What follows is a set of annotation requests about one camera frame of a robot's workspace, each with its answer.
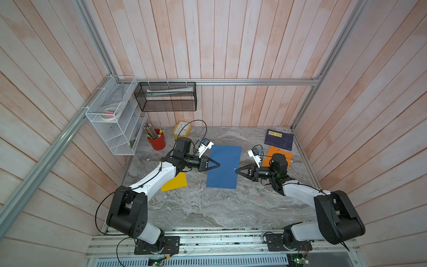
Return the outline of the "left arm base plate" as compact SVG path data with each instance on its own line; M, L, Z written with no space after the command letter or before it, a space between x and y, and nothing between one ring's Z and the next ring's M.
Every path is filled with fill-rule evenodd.
M160 236L159 240L150 244L140 239L137 240L134 250L135 255L170 255L173 256L179 252L179 236Z

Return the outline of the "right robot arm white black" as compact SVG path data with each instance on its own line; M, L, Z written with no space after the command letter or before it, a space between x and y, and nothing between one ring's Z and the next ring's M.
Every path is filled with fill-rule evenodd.
M274 191L294 198L315 209L316 220L284 227L282 237L286 250L296 250L310 241L328 241L344 245L347 240L363 236L366 228L348 195L303 184L288 175L288 161L283 154L273 154L268 166L248 164L235 170L251 181L268 180Z

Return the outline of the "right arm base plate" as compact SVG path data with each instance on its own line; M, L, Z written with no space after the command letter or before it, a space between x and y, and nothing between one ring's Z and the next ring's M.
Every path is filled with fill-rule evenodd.
M266 232L262 240L267 244L269 251L311 251L310 241L297 241L287 233L274 234Z

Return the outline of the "yellow paper document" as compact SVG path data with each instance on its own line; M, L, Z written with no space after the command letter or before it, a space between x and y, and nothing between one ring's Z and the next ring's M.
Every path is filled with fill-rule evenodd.
M181 172L176 177L168 181L164 186L162 186L161 191L166 192L184 187L187 187L187 179L186 174Z

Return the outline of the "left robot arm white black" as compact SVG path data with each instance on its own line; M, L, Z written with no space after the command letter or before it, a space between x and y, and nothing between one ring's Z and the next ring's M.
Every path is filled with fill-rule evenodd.
M212 141L203 139L197 155L190 154L191 144L192 140L189 138L178 138L174 148L161 158L155 170L129 187L117 188L113 193L106 224L132 239L161 246L164 232L149 222L148 202L185 168L204 172L220 167L218 162L204 155L213 147Z

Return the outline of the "blue paper document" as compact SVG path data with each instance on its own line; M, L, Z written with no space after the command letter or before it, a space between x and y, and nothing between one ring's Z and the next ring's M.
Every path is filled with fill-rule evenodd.
M207 188L233 189L237 188L238 175L235 172L240 165L242 147L214 145L210 158L220 164L219 168L207 172Z

